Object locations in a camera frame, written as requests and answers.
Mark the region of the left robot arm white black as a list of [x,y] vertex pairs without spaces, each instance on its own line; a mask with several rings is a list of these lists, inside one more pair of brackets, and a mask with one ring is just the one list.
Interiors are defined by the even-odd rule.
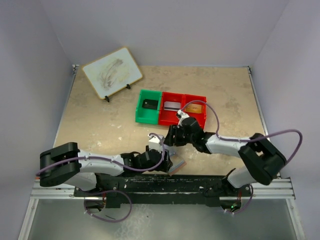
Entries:
[[98,196],[103,191],[102,175],[134,177],[145,172],[166,173],[173,166],[172,148],[161,143],[149,143],[145,152],[118,155],[94,155],[68,142],[40,154],[40,169],[36,176],[42,187],[68,184]]

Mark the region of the black card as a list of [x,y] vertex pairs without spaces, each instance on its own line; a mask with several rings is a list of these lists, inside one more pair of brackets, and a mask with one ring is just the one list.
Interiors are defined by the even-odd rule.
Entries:
[[142,101],[142,108],[149,110],[157,110],[159,101],[155,99],[144,99]]

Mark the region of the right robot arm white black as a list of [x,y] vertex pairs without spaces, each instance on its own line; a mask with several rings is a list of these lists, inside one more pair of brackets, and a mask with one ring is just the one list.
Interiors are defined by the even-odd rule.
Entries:
[[262,134],[251,137],[230,138],[204,131],[194,117],[185,118],[178,125],[171,125],[165,137],[167,146],[191,144],[198,152],[223,154],[242,159],[244,166],[232,170],[222,183],[228,196],[235,195],[241,187],[260,183],[269,185],[287,162],[284,155]]

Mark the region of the brown leather card holder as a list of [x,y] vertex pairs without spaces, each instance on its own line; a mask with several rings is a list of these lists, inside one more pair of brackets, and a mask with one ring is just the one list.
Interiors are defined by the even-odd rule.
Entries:
[[170,156],[170,160],[173,163],[173,166],[171,166],[167,172],[170,176],[179,172],[180,169],[187,164],[186,161],[176,152]]

